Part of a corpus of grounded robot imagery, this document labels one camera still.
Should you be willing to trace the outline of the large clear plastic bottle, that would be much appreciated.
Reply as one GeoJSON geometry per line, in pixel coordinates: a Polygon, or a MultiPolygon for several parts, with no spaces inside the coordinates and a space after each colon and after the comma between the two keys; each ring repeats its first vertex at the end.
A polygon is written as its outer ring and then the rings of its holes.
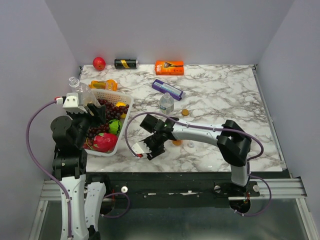
{"type": "Polygon", "coordinates": [[[84,106],[87,106],[88,104],[94,104],[96,107],[100,106],[100,103],[88,85],[80,82],[80,80],[74,76],[70,77],[68,81],[72,92],[80,94],[84,106]]]}

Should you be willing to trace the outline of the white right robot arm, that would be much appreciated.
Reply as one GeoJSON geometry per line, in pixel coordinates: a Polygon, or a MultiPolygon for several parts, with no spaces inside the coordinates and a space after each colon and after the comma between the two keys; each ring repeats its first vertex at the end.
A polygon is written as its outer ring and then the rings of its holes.
{"type": "Polygon", "coordinates": [[[218,125],[195,124],[176,117],[162,121],[147,114],[140,127],[151,135],[135,144],[137,154],[146,154],[152,160],[165,152],[164,143],[168,140],[189,140],[218,147],[223,159],[231,166],[230,191],[236,196],[247,192],[247,156],[252,140],[234,121],[226,120],[218,125]]]}

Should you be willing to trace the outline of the orange juice bottle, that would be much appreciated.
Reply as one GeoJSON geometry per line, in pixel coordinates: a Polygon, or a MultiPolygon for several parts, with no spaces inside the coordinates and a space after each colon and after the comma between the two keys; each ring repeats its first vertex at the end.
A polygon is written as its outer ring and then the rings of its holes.
{"type": "Polygon", "coordinates": [[[172,143],[173,143],[175,146],[180,146],[180,145],[182,145],[183,141],[182,141],[182,140],[172,140],[172,143]]]}

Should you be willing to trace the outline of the white bottle cap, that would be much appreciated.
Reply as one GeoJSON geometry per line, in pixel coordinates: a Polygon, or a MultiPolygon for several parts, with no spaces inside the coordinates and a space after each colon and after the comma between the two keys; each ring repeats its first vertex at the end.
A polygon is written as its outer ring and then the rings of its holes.
{"type": "Polygon", "coordinates": [[[195,145],[194,145],[193,142],[189,142],[189,143],[188,143],[188,146],[189,146],[190,148],[193,148],[195,145]]]}

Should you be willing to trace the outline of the small water bottle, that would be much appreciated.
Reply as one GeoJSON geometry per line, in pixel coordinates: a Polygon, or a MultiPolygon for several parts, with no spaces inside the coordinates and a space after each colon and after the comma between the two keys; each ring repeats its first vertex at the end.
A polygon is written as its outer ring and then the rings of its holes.
{"type": "Polygon", "coordinates": [[[163,96],[159,100],[159,109],[160,112],[169,115],[174,111],[174,99],[173,97],[168,93],[164,93],[163,96]]]}

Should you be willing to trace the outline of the orange bottle cap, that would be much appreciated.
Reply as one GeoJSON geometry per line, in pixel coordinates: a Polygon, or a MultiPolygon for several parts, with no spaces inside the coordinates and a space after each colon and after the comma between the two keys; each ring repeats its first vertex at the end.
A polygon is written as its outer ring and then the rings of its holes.
{"type": "Polygon", "coordinates": [[[183,116],[188,116],[188,115],[189,115],[189,111],[188,111],[187,109],[183,109],[183,110],[181,111],[181,114],[182,114],[183,116]]]}

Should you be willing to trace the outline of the white plastic basket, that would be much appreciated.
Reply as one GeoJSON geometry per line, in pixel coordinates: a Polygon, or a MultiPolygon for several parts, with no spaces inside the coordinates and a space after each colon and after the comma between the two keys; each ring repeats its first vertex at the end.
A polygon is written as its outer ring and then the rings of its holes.
{"type": "Polygon", "coordinates": [[[122,128],[121,128],[119,134],[117,135],[118,139],[117,139],[117,142],[116,142],[114,148],[108,152],[99,152],[99,151],[95,151],[95,150],[85,149],[85,151],[89,155],[94,155],[94,156],[98,156],[98,157],[111,157],[116,154],[118,147],[121,143],[121,140],[123,138],[125,128],[126,128],[127,123],[129,121],[129,116],[130,116],[130,113],[132,110],[132,105],[134,103],[134,98],[129,94],[125,94],[125,93],[122,93],[119,91],[112,91],[112,90],[106,90],[106,89],[96,89],[96,88],[92,89],[91,91],[97,99],[104,99],[104,100],[109,101],[112,104],[117,104],[118,102],[122,102],[122,103],[125,103],[126,105],[129,105],[127,116],[125,117],[125,119],[121,120],[122,128]]]}

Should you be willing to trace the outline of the yellow lemon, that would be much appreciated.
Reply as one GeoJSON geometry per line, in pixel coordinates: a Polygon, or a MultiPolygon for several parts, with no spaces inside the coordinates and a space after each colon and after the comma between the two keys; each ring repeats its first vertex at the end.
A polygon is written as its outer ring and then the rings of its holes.
{"type": "Polygon", "coordinates": [[[125,119],[127,116],[128,108],[127,105],[124,102],[118,102],[115,105],[117,112],[120,114],[121,119],[125,119]]]}

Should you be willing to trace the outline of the orange snack bag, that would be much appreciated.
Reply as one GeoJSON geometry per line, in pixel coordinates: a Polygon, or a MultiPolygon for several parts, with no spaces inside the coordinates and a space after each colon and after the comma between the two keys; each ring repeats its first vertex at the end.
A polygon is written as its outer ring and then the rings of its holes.
{"type": "Polygon", "coordinates": [[[118,89],[118,83],[113,79],[108,79],[105,81],[93,80],[88,85],[91,89],[109,90],[116,92],[118,89]]]}

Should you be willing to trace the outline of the pink dragon fruit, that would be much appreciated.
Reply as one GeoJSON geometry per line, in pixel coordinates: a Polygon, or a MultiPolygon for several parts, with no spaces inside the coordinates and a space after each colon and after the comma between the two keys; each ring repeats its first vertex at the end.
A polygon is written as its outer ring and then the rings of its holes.
{"type": "Polygon", "coordinates": [[[99,133],[93,139],[92,148],[95,151],[107,153],[114,149],[117,141],[118,137],[112,133],[99,133]]]}

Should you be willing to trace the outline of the red apple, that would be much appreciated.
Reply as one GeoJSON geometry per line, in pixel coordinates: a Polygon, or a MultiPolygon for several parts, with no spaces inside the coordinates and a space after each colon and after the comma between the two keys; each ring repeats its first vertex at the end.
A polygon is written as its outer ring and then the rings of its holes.
{"type": "Polygon", "coordinates": [[[106,62],[102,57],[95,57],[92,61],[92,65],[97,71],[103,71],[106,67],[106,62]]]}

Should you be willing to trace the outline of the purple toothpaste box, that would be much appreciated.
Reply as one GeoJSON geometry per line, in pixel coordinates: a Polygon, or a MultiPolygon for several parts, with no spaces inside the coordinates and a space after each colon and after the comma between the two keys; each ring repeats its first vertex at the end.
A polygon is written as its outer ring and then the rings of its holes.
{"type": "Polygon", "coordinates": [[[154,82],[151,84],[151,87],[163,94],[169,93],[172,96],[172,98],[177,101],[182,100],[186,95],[184,91],[172,85],[169,85],[168,83],[165,83],[159,79],[155,79],[154,82]]]}

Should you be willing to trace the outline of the black gold can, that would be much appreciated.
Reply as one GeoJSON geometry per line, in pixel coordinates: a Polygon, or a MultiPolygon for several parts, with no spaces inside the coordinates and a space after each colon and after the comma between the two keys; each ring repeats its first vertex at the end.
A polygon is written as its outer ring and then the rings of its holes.
{"type": "Polygon", "coordinates": [[[115,59],[114,66],[116,69],[137,69],[139,63],[137,59],[115,59]]]}

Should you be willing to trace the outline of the orange razor box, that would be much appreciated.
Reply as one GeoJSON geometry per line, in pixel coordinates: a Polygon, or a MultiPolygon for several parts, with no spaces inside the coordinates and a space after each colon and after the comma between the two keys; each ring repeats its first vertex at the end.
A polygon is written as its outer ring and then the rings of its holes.
{"type": "Polygon", "coordinates": [[[158,76],[183,76],[185,72],[183,61],[157,60],[154,70],[158,76]]]}

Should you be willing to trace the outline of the aluminium mounting rail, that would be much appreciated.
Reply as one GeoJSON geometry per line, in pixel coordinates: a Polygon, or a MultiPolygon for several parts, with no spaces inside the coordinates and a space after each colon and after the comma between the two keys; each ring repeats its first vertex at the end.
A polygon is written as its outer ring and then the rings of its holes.
{"type": "MultiPolygon", "coordinates": [[[[306,193],[304,184],[300,178],[279,178],[279,179],[265,179],[264,181],[257,179],[256,187],[258,194],[252,190],[250,192],[251,200],[268,198],[272,199],[302,199],[308,195],[306,193]]],[[[60,201],[61,193],[58,185],[54,181],[46,180],[43,183],[41,194],[41,201],[60,201]]]]}

